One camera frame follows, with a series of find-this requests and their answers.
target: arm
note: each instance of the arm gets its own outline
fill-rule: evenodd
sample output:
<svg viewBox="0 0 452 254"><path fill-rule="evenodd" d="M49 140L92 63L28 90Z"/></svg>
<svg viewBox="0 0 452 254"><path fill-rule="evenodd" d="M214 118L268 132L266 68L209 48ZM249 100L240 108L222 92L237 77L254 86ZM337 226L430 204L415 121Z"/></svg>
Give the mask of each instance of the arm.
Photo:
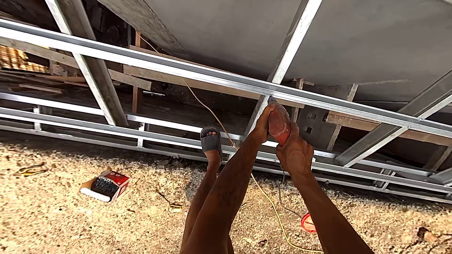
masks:
<svg viewBox="0 0 452 254"><path fill-rule="evenodd" d="M318 185L311 171L314 150L298 131L298 125L292 122L289 139L284 146L277 147L276 155L304 199L323 251L373 253Z"/></svg>
<svg viewBox="0 0 452 254"><path fill-rule="evenodd" d="M218 253L225 247L245 197L258 148L267 140L268 115L273 110L274 106L264 109L254 130L217 177L193 225L186 253Z"/></svg>

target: foot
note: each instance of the foot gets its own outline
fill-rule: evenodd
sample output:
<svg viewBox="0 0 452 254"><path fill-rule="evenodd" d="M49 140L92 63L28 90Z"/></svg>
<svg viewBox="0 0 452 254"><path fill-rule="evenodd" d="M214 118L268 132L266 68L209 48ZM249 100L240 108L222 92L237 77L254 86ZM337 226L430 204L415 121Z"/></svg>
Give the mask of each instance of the foot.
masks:
<svg viewBox="0 0 452 254"><path fill-rule="evenodd" d="M209 132L207 134L207 136L211 136L211 135L217 135L217 132ZM207 161L209 162L209 165L212 164L212 166L214 166L214 165L220 166L221 157L220 157L220 153L218 152L218 150L206 151L206 152L204 152L204 154L207 157Z"/></svg>

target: yellow extension cord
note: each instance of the yellow extension cord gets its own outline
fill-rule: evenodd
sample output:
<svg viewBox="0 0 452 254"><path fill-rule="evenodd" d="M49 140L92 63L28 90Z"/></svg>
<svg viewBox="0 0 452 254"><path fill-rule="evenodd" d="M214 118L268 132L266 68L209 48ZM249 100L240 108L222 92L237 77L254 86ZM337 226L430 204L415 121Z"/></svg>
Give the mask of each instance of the yellow extension cord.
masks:
<svg viewBox="0 0 452 254"><path fill-rule="evenodd" d="M154 49L155 52L157 52L161 57L164 57L162 54L160 54L149 42L147 42L145 39L143 39L143 41L145 41L149 46L151 46L152 49ZM232 146L238 150L238 148L236 147L235 143L232 141L231 137L229 136L229 133L226 131L226 128L223 126L222 122L218 119L218 117L215 115L215 113L208 107L206 106L204 103L201 102L200 99L198 99L198 97L196 96L196 94L193 92L193 90L191 89L191 87L187 84L187 81L185 81L184 77L181 77L184 80L185 85L188 87L188 89L190 90L190 92L192 92L193 96L196 98L196 100L198 100L198 102L204 106L205 108L207 108L210 113L212 113L212 115L215 117L215 119L219 122L219 124L221 125L221 127L223 128L224 132L226 133L229 141L231 142ZM259 188L259 190L262 192L262 194L270 201L270 203L272 204L273 210L275 211L276 217L278 219L279 225L281 227L281 230L283 231L282 234L284 235L284 239L286 239L287 243L292 246L295 249L300 249L302 251L306 251L306 252L313 252L313 253L323 253L323 251L321 250L314 250L314 249L305 249L302 248L300 246L296 246L295 244L293 244L290 240L289 237L286 234L286 231L284 230L284 226L283 226L283 222L281 221L281 218L279 216L278 211L276 210L276 206L273 203L273 201L270 199L270 197L265 193L265 191L261 188L261 186L259 185L259 183L256 181L256 178L254 178L253 173L251 173L251 177L254 180L254 183L256 183L257 187Z"/></svg>

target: forearm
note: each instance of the forearm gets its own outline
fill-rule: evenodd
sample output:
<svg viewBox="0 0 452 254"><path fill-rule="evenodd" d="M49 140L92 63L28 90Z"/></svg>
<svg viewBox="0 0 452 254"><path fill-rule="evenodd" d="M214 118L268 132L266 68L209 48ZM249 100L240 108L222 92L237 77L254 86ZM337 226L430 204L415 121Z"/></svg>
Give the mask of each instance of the forearm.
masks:
<svg viewBox="0 0 452 254"><path fill-rule="evenodd" d="M326 254L373 253L350 223L322 191L310 170L291 170L294 185L311 214Z"/></svg>

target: hand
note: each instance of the hand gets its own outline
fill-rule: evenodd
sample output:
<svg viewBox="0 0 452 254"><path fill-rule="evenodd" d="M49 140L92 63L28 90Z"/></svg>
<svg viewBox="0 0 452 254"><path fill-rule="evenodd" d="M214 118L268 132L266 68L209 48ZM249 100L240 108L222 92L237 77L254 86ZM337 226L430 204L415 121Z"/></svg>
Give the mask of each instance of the hand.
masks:
<svg viewBox="0 0 452 254"><path fill-rule="evenodd" d="M254 130L248 135L251 139L255 140L259 144L263 144L267 141L267 138L269 136L268 134L268 116L270 115L270 112L272 112L275 109L276 105L267 105L267 107L264 108L264 111L260 115L259 119L257 119L256 127L254 127Z"/></svg>
<svg viewBox="0 0 452 254"><path fill-rule="evenodd" d="M314 149L299 136L298 125L291 122L290 135L286 144L276 147L276 156L281 162L281 166L290 175L292 175L294 170L302 170L301 173L307 172L306 170L311 172L313 155Z"/></svg>

